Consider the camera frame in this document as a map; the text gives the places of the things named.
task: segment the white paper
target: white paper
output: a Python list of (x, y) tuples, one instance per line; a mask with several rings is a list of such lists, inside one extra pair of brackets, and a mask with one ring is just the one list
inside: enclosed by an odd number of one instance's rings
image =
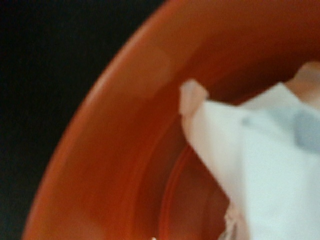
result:
[[(293, 92), (315, 69), (306, 66), (288, 83)], [(206, 100), (194, 80), (181, 87), (185, 137), (230, 198), (221, 240), (320, 239), (319, 102), (301, 95), (279, 83), (232, 106)]]

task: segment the black background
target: black background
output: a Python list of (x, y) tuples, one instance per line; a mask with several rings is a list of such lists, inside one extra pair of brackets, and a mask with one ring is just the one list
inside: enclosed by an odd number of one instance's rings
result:
[(73, 113), (162, 2), (1, 0), (1, 240), (21, 238), (42, 174)]

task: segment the crumpled paper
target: crumpled paper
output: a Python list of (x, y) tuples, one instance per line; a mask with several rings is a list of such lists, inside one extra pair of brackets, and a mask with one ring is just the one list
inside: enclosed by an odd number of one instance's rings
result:
[(240, 106), (181, 86), (185, 137), (230, 199), (220, 240), (320, 239), (319, 66)]

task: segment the orange plastic container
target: orange plastic container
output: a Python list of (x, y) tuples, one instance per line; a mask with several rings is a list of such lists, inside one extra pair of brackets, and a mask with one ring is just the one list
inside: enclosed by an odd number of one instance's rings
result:
[(228, 201), (192, 150), (179, 86), (237, 103), (320, 59), (320, 1), (166, 2), (64, 133), (24, 240), (217, 239)]

